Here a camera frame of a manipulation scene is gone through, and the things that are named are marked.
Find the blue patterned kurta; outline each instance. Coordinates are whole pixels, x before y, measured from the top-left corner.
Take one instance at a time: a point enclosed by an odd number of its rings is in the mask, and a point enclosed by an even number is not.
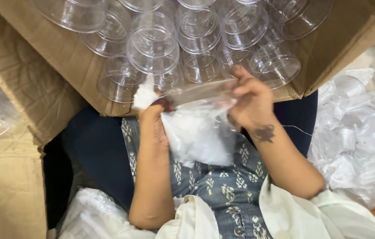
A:
[[[121,129],[136,180],[137,118],[123,118]],[[170,158],[171,190],[175,197],[196,195],[206,202],[215,214],[221,239],[271,239],[258,205],[267,169],[254,146],[242,134],[237,137],[231,167],[197,162],[194,168],[187,168]]]

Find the person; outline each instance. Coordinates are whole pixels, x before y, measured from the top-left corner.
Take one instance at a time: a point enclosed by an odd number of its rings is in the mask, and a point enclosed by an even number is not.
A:
[[[81,112],[63,132],[65,149],[140,229],[163,228],[175,218],[173,197],[195,195],[211,209],[207,218],[215,218],[221,239],[375,238],[375,218],[366,208],[326,190],[305,157],[310,141],[293,143],[275,115],[272,91],[242,66],[232,75],[239,79],[233,91],[238,102],[229,115],[244,129],[233,166],[197,162],[186,168],[172,160],[161,105],[118,123]],[[109,133],[111,124],[121,131]],[[127,156],[115,149],[121,143]]]

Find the tattoo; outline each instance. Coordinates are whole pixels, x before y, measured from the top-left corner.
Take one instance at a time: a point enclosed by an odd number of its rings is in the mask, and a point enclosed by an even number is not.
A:
[[[275,131],[274,125],[264,125],[259,128],[257,128],[254,131],[255,136],[259,139],[260,142],[270,142],[273,143],[271,138],[273,138],[275,135],[273,132]]]

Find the clear plastic cup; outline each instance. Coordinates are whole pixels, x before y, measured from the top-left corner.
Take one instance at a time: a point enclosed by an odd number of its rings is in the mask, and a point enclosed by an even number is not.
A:
[[[242,3],[242,4],[253,4],[253,3],[258,3],[261,0],[236,0],[236,1],[238,1],[239,3]]]
[[[105,61],[97,88],[111,101],[132,103],[139,82],[139,71],[126,56],[117,55]]]
[[[102,29],[107,0],[31,0],[47,19],[71,31],[91,33]]]
[[[218,44],[221,38],[220,23],[214,9],[192,10],[180,6],[176,16],[178,41],[186,52],[200,54]]]
[[[254,48],[258,50],[271,42],[282,42],[285,40],[286,39],[282,36],[277,27],[273,23],[270,23],[264,36],[254,45]]]
[[[295,2],[295,0],[280,1],[287,3]],[[279,14],[277,10],[271,10],[270,12],[272,19],[277,19],[274,20],[275,24],[277,24],[280,33],[287,40],[303,38],[316,30],[331,12],[333,0],[308,0],[302,6],[302,9],[296,13],[297,9],[301,6],[302,4],[296,5],[296,8],[292,8],[295,11],[291,10],[290,14],[279,15],[278,19],[273,17],[275,14]]]
[[[185,77],[194,83],[210,81],[221,70],[220,60],[214,50],[202,54],[183,52],[183,63]]]
[[[202,9],[210,6],[215,0],[178,0],[179,3],[189,9]]]
[[[261,47],[252,57],[250,67],[256,78],[277,89],[288,84],[301,70],[301,62],[295,56],[296,42],[272,42]]]
[[[234,64],[242,65],[248,72],[251,72],[249,63],[254,56],[255,51],[252,48],[243,50],[233,50],[221,43],[217,49],[218,58],[221,61],[221,74],[224,77],[230,77],[230,69]]]
[[[156,75],[153,73],[144,74],[141,73],[139,75],[139,81],[145,82],[148,80],[148,77],[153,77],[153,81],[155,86],[165,89],[165,88],[172,88],[172,86],[177,85],[180,81],[183,81],[183,71],[180,64],[177,64],[176,67],[162,75]]]
[[[352,76],[339,76],[335,78],[335,94],[344,96],[345,98],[352,98],[366,93],[366,88],[363,83]]]
[[[180,64],[168,73],[163,75],[155,75],[155,89],[161,92],[170,89],[180,89],[185,85],[185,80],[183,78],[183,70]]]
[[[126,8],[135,12],[151,12],[158,9],[164,0],[119,0]]]
[[[283,23],[292,19],[307,4],[307,0],[272,0],[269,5],[270,19],[274,23]]]
[[[80,33],[84,44],[96,54],[112,57],[125,54],[131,16],[117,0],[109,0],[105,26],[94,33]]]
[[[165,16],[169,17],[171,20],[174,20],[175,11],[177,10],[175,3],[173,0],[164,0],[162,5],[154,10],[154,12],[160,12]],[[138,15],[142,14],[141,12],[133,12],[133,19],[136,18]]]
[[[138,15],[127,41],[127,57],[143,73],[164,74],[179,62],[174,21],[159,12]]]
[[[269,15],[260,4],[245,5],[236,0],[227,0],[222,3],[218,15],[222,39],[234,50],[256,44],[269,26]]]

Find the brown cardboard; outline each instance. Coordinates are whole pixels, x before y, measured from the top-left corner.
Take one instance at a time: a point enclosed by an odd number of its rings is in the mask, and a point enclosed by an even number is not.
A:
[[[86,105],[0,15],[0,87],[21,121],[0,138],[0,238],[46,237],[41,148]]]
[[[29,0],[0,0],[0,13],[97,111],[113,116],[129,111],[129,104],[99,93],[96,84],[106,58],[84,46],[78,33],[45,19]]]
[[[26,120],[37,145],[52,140],[86,105],[1,16],[0,87]]]
[[[0,238],[46,238],[42,162],[28,128],[0,139]]]
[[[85,47],[77,33],[45,19],[29,0],[0,0],[0,13],[102,115],[129,111],[127,104],[111,102],[98,92],[105,58]],[[334,0],[327,20],[299,43],[302,71],[274,91],[276,101],[311,94],[375,43],[375,0]]]

